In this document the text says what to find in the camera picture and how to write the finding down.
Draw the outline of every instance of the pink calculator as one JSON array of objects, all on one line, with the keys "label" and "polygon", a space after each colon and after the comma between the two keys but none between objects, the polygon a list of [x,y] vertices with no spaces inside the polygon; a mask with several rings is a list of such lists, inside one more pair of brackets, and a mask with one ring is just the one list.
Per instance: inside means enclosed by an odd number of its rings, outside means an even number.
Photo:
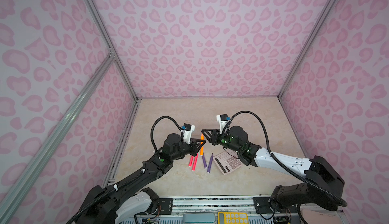
[{"label": "pink calculator", "polygon": [[243,164],[238,159],[238,155],[235,151],[226,149],[227,152],[222,152],[217,156],[214,156],[214,164],[220,169],[221,173],[227,175],[232,173],[237,168],[240,168]]}]

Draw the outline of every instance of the black cable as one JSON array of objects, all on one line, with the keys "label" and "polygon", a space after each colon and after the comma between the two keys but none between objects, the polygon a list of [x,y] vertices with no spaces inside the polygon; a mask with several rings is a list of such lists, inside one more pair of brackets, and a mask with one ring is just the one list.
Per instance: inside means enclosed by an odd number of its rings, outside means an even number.
[{"label": "black cable", "polygon": [[134,220],[135,220],[135,223],[136,223],[136,224],[139,224],[137,215],[138,215],[138,214],[135,214],[135,215],[134,215]]},{"label": "black cable", "polygon": [[305,221],[303,215],[301,214],[300,207],[301,207],[301,204],[298,204],[298,205],[297,205],[298,217],[300,217],[301,221],[303,221],[304,224],[308,224],[307,221]]},{"label": "black cable", "polygon": [[230,153],[228,153],[228,152],[226,151],[226,148],[225,148],[224,146],[223,146],[223,149],[224,149],[224,151],[225,151],[228,155],[232,156],[232,157],[235,158],[235,159],[239,159],[239,158],[236,158],[235,156],[231,155]]},{"label": "black cable", "polygon": [[260,216],[262,217],[262,218],[264,218],[266,221],[268,221],[268,220],[270,220],[271,218],[273,218],[274,217],[274,214],[275,214],[275,210],[273,209],[273,214],[272,214],[272,216],[271,217],[269,217],[269,218],[265,218],[265,217],[263,217],[263,215],[260,213]]},{"label": "black cable", "polygon": [[339,206],[342,206],[342,207],[346,207],[347,206],[347,202],[345,200],[343,200],[341,197],[338,197],[337,195],[329,192],[328,190],[325,190],[324,188],[318,186],[316,183],[306,179],[306,178],[303,178],[301,177],[299,174],[295,173],[294,171],[292,171],[291,169],[289,169],[287,166],[285,166],[274,154],[273,152],[271,151],[270,149],[270,145],[269,145],[269,137],[267,135],[267,132],[266,132],[266,128],[265,128],[265,125],[263,124],[262,120],[260,119],[260,117],[258,117],[255,113],[251,112],[251,111],[240,111],[240,112],[237,112],[236,114],[234,114],[232,117],[231,117],[231,120],[233,120],[237,115],[239,114],[242,114],[242,113],[247,113],[247,114],[251,114],[251,115],[254,115],[258,121],[260,122],[261,126],[262,126],[262,129],[263,129],[263,133],[265,134],[265,140],[266,140],[266,148],[267,148],[267,151],[270,153],[271,157],[278,163],[278,165],[280,165],[285,171],[287,171],[290,175],[294,176],[295,178],[299,179],[300,181],[306,183],[307,185],[315,188],[316,190],[319,190],[320,192],[323,192],[325,194],[327,194],[328,196],[331,196],[336,202],[337,202],[337,205]]},{"label": "black cable", "polygon": [[[137,174],[135,177],[129,179],[128,181],[124,182],[124,183],[120,183],[118,184],[118,190],[123,188],[124,186],[127,186],[128,184],[130,184],[131,182],[135,181],[137,178],[139,178],[140,176],[142,176],[142,172],[140,172],[139,174]],[[114,188],[104,192],[102,195],[96,197],[93,201],[89,202],[84,208],[82,208],[81,210],[79,210],[76,214],[74,214],[74,216],[72,216],[69,221],[66,222],[66,224],[71,224],[73,223],[75,220],[77,220],[81,214],[86,211],[87,209],[89,209],[91,206],[93,206],[94,204],[98,203],[99,201],[101,201],[103,198],[107,197],[108,195],[110,195],[111,193],[115,192],[116,190]]]},{"label": "black cable", "polygon": [[232,123],[232,121],[230,120],[226,125],[224,125],[224,128],[223,128],[223,131],[221,132],[222,135],[224,135],[224,131],[226,131],[226,129],[228,128],[228,126]]},{"label": "black cable", "polygon": [[[169,117],[169,116],[162,116],[160,118],[158,118],[153,126],[151,127],[151,131],[150,131],[150,139],[151,139],[151,143],[153,144],[153,147],[154,147],[154,152],[157,152],[157,146],[155,145],[155,142],[154,142],[154,128],[155,126],[158,124],[159,121],[161,121],[162,119],[170,119],[172,120],[172,122],[177,126],[178,130],[181,131],[181,127],[178,125],[178,123],[172,118],[172,117]],[[181,131],[181,143],[183,143],[184,141],[184,133]]]}]

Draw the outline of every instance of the white plastic housing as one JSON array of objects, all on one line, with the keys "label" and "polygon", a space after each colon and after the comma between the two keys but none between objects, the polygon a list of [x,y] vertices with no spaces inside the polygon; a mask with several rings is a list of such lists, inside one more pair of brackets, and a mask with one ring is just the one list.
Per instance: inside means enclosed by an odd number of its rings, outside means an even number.
[{"label": "white plastic housing", "polygon": [[187,144],[190,143],[190,140],[191,140],[191,137],[192,137],[192,132],[195,130],[195,126],[192,125],[191,126],[191,130],[188,131],[188,130],[183,130],[184,132],[184,142],[186,142]]},{"label": "white plastic housing", "polygon": [[220,128],[220,133],[221,133],[221,132],[223,131],[224,126],[228,123],[228,120],[226,120],[226,121],[221,121],[220,115],[217,115],[217,116],[216,116],[216,121],[219,122],[219,128]]},{"label": "white plastic housing", "polygon": [[118,224],[129,217],[134,217],[135,214],[145,212],[151,204],[150,196],[145,192],[130,197],[126,202],[116,211],[118,215],[115,219],[115,224]]},{"label": "white plastic housing", "polygon": [[[289,169],[305,178],[304,170],[308,170],[311,166],[309,158],[295,158],[289,155],[273,152],[273,154]],[[278,163],[270,156],[270,153],[265,148],[261,148],[257,151],[256,157],[254,158],[257,166],[263,168],[270,168],[281,173],[290,175],[285,171]]]}]

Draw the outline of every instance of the metal bracket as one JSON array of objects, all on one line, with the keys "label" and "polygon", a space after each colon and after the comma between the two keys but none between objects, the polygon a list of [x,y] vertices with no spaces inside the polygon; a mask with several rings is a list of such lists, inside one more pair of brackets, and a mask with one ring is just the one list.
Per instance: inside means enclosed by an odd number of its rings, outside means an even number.
[{"label": "metal bracket", "polygon": [[172,198],[159,198],[159,205],[161,206],[160,215],[171,215],[173,209],[173,199]]},{"label": "metal bracket", "polygon": [[[257,214],[272,214],[273,210],[269,207],[269,197],[254,197],[254,207]],[[296,206],[289,207],[291,213],[297,213]]]}]

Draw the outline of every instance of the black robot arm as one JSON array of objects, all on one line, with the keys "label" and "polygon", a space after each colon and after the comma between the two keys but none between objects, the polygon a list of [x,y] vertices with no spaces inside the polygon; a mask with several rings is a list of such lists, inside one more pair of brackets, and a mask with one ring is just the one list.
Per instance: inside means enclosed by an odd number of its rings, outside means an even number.
[{"label": "black robot arm", "polygon": [[[239,126],[230,129],[232,120],[241,113],[254,115],[260,122],[265,134],[266,147],[253,144],[247,133]],[[212,145],[236,151],[245,165],[271,168],[292,175],[303,183],[293,186],[277,186],[269,199],[269,205],[275,211],[294,204],[315,203],[327,210],[336,211],[338,206],[347,206],[340,196],[343,193],[344,180],[322,157],[295,158],[272,152],[262,120],[250,111],[241,111],[229,118],[226,114],[216,116],[219,129],[203,129],[202,134]]]},{"label": "black robot arm", "polygon": [[147,184],[161,178],[172,167],[173,161],[187,154],[193,156],[205,143],[205,140],[191,139],[189,144],[182,141],[178,134],[169,134],[161,147],[143,166],[123,180],[101,188],[92,188],[80,207],[80,211],[67,223],[77,224],[114,224],[119,207]]}]

